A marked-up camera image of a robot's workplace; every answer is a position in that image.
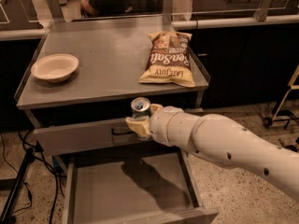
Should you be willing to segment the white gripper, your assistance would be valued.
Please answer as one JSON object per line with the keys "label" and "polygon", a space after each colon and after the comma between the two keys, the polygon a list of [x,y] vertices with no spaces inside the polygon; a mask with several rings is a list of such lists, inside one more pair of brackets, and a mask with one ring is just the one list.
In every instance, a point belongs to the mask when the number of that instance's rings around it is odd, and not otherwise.
{"label": "white gripper", "polygon": [[192,147],[192,129],[198,116],[185,113],[181,108],[163,107],[151,104],[151,117],[127,117],[128,128],[141,139],[153,138],[157,143],[168,147]]}

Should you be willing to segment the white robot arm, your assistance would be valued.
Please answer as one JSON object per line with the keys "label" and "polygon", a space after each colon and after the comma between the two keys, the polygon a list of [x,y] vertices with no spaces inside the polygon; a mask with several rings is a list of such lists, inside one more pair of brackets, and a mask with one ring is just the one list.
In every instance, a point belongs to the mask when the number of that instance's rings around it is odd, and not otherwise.
{"label": "white robot arm", "polygon": [[242,168],[299,201],[299,154],[273,145],[222,115],[202,117],[173,106],[125,119],[140,136],[227,168]]}

